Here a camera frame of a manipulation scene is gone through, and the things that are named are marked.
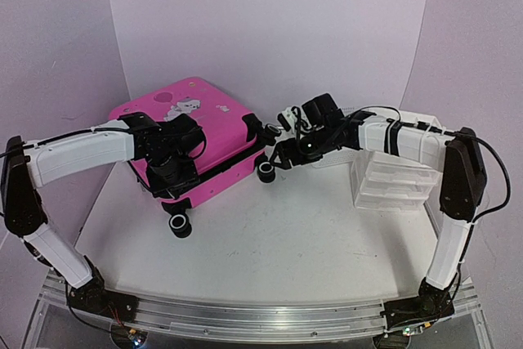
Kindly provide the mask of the pink cartoon suitcase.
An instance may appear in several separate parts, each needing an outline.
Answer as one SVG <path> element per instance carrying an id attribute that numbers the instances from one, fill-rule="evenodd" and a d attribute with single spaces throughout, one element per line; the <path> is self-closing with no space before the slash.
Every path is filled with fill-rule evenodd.
<path id="1" fill-rule="evenodd" d="M 199 174 L 200 183 L 180 198 L 155 198 L 169 214 L 168 226 L 178 238 L 191 234 L 188 210 L 253 172 L 270 178 L 265 148 L 275 144 L 281 131 L 202 78 L 182 79 L 119 105 L 109 118 L 132 120 L 137 113 L 148 116 L 163 132 L 160 137 L 142 138 L 145 157 L 129 163 L 145 190 L 150 192 L 148 162 L 171 157 L 193 161 Z"/>

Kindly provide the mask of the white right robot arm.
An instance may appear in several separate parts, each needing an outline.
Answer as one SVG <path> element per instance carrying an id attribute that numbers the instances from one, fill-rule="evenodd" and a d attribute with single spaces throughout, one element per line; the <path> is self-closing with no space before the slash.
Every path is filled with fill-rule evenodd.
<path id="1" fill-rule="evenodd" d="M 470 128 L 451 131 L 430 116 L 364 107 L 344 114 L 329 94 L 281 112 L 269 126 L 274 150 L 255 168 L 265 183 L 277 169 L 320 161 L 341 149 L 357 152 L 350 180 L 357 208 L 406 212 L 440 192 L 442 222 L 436 249 L 418 295 L 389 301 L 390 323 L 432 321 L 453 313 L 461 267 L 487 184 L 482 150 L 487 143 Z"/>

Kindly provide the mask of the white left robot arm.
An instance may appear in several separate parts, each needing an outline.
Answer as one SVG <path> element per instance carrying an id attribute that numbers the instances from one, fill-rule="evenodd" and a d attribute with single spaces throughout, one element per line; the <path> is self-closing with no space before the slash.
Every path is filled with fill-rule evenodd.
<path id="1" fill-rule="evenodd" d="M 10 140 L 2 154 L 2 206 L 7 229 L 37 252 L 75 289 L 93 314 L 110 306 L 110 296 L 95 281 L 95 269 L 62 235 L 51 206 L 61 196 L 79 196 L 71 180 L 89 172 L 106 174 L 116 163 L 146 165 L 142 185 L 155 198 L 174 195 L 198 180 L 195 161 L 207 147 L 202 126 L 187 115 L 157 122 L 144 113 L 128 114 L 90 128 L 41 140 Z"/>

